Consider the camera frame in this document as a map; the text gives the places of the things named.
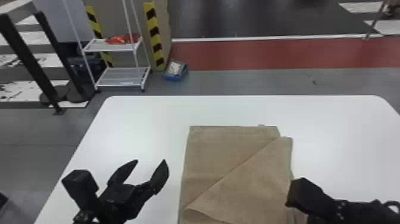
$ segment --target floor marking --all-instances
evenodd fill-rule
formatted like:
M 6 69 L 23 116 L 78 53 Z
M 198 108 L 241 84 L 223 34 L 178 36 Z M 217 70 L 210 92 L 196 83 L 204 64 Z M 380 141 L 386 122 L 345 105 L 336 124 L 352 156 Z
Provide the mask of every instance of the floor marking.
M 23 26 L 23 25 L 37 25 L 39 22 L 36 20 L 34 15 L 30 15 L 23 20 L 21 20 L 17 25 Z
M 60 59 L 56 53 L 41 53 L 33 54 L 41 67 L 63 67 Z M 22 62 L 18 59 L 16 54 L 1 54 L 0 67 L 20 67 L 23 66 Z
M 5 5 L 0 6 L 0 14 L 2 13 L 8 13 L 16 8 L 19 8 L 23 5 L 26 5 L 28 3 L 32 2 L 31 0 L 15 0 L 12 2 L 9 2 Z
M 377 13 L 382 1 L 380 2 L 347 2 L 339 3 L 341 7 L 350 13 Z
M 372 20 L 365 21 L 371 26 Z M 384 35 L 400 34 L 400 20 L 379 20 L 375 25 L 375 30 Z
M 68 80 L 52 80 L 54 86 L 66 85 Z M 35 81 L 15 81 L 0 85 L 0 103 L 2 102 L 39 102 L 42 90 Z M 83 108 L 88 102 L 73 104 L 68 101 L 60 102 L 60 107 Z
M 20 35 L 27 45 L 50 44 L 49 39 L 43 31 L 20 32 Z M 0 46 L 8 46 L 8 42 L 2 35 L 0 35 Z
M 269 41 L 269 40 L 304 40 L 304 39 L 339 39 L 339 38 L 364 38 L 365 34 L 340 34 L 340 35 L 289 35 L 289 36 L 255 36 L 247 38 L 174 38 L 172 43 L 186 42 L 219 42 L 219 41 Z M 381 38 L 382 35 L 373 33 L 371 38 Z

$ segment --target blue container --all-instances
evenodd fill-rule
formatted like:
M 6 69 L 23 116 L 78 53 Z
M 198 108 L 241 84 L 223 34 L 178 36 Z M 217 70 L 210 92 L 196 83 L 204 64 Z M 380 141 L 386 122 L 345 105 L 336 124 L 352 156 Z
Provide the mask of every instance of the blue container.
M 171 61 L 162 76 L 165 80 L 180 82 L 188 73 L 188 70 L 188 64 L 179 61 Z

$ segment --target black stanchion post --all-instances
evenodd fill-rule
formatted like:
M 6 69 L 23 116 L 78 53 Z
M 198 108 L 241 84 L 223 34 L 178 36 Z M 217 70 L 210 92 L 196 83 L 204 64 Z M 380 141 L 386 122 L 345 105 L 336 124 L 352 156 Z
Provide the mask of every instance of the black stanchion post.
M 19 59 L 36 81 L 37 85 L 39 85 L 44 96 L 46 96 L 50 104 L 53 105 L 55 114 L 63 114 L 65 110 L 58 105 L 58 101 L 60 100 L 58 92 L 51 85 L 45 72 L 36 61 L 24 40 L 22 40 L 22 37 L 13 25 L 10 17 L 7 14 L 0 14 L 0 24 L 0 33 L 2 33 L 4 39 L 18 55 Z
M 43 31 L 46 33 L 47 38 L 50 40 L 50 43 L 53 46 L 55 52 L 57 53 L 58 58 L 60 58 L 60 61 L 62 62 L 64 68 L 66 69 L 70 77 L 73 87 L 67 94 L 67 100 L 74 103 L 85 102 L 90 100 L 95 94 L 94 88 L 85 89 L 83 85 L 81 85 L 81 83 L 79 82 L 75 74 L 75 71 L 71 68 L 71 64 L 68 62 L 68 59 L 65 56 L 64 51 L 61 49 L 60 43 L 57 41 L 57 38 L 55 37 L 54 32 L 52 31 L 49 22 L 47 21 L 46 15 L 43 12 L 38 11 L 35 13 L 35 17 L 39 22 L 40 26 L 42 26 Z

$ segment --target white table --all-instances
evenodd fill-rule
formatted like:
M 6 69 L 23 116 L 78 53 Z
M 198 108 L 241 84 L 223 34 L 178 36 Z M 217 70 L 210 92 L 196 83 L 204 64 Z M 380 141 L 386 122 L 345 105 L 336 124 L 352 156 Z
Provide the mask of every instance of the white table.
M 294 140 L 292 170 L 335 198 L 399 200 L 399 114 L 375 96 L 112 97 L 104 102 L 61 178 L 88 169 L 100 192 L 116 168 L 139 164 L 147 181 L 166 159 L 170 178 L 130 223 L 175 224 L 186 138 L 192 125 L 277 126 Z M 69 224 L 78 212 L 60 182 L 37 224 Z

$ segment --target gray floor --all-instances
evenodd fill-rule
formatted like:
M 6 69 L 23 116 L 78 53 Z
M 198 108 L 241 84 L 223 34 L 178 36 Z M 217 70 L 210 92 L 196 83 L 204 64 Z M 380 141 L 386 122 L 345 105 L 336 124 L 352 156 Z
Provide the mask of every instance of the gray floor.
M 88 108 L 69 109 L 63 116 L 53 116 L 50 109 L 2 109 L 0 190 L 11 203 L 0 223 L 35 221 L 101 104 L 110 96 L 373 94 L 400 111 L 399 86 L 400 69 L 193 71 L 181 83 L 154 74 L 145 94 L 137 89 L 103 91 Z

